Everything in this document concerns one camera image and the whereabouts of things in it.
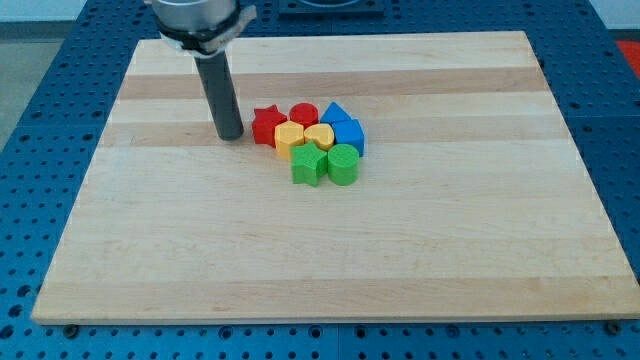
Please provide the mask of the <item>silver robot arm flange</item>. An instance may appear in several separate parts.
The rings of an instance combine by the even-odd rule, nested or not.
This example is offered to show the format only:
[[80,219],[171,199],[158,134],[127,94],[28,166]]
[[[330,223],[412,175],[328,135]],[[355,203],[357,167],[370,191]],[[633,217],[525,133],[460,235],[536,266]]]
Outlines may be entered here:
[[257,17],[237,0],[151,0],[161,38],[178,51],[210,58],[224,52]]

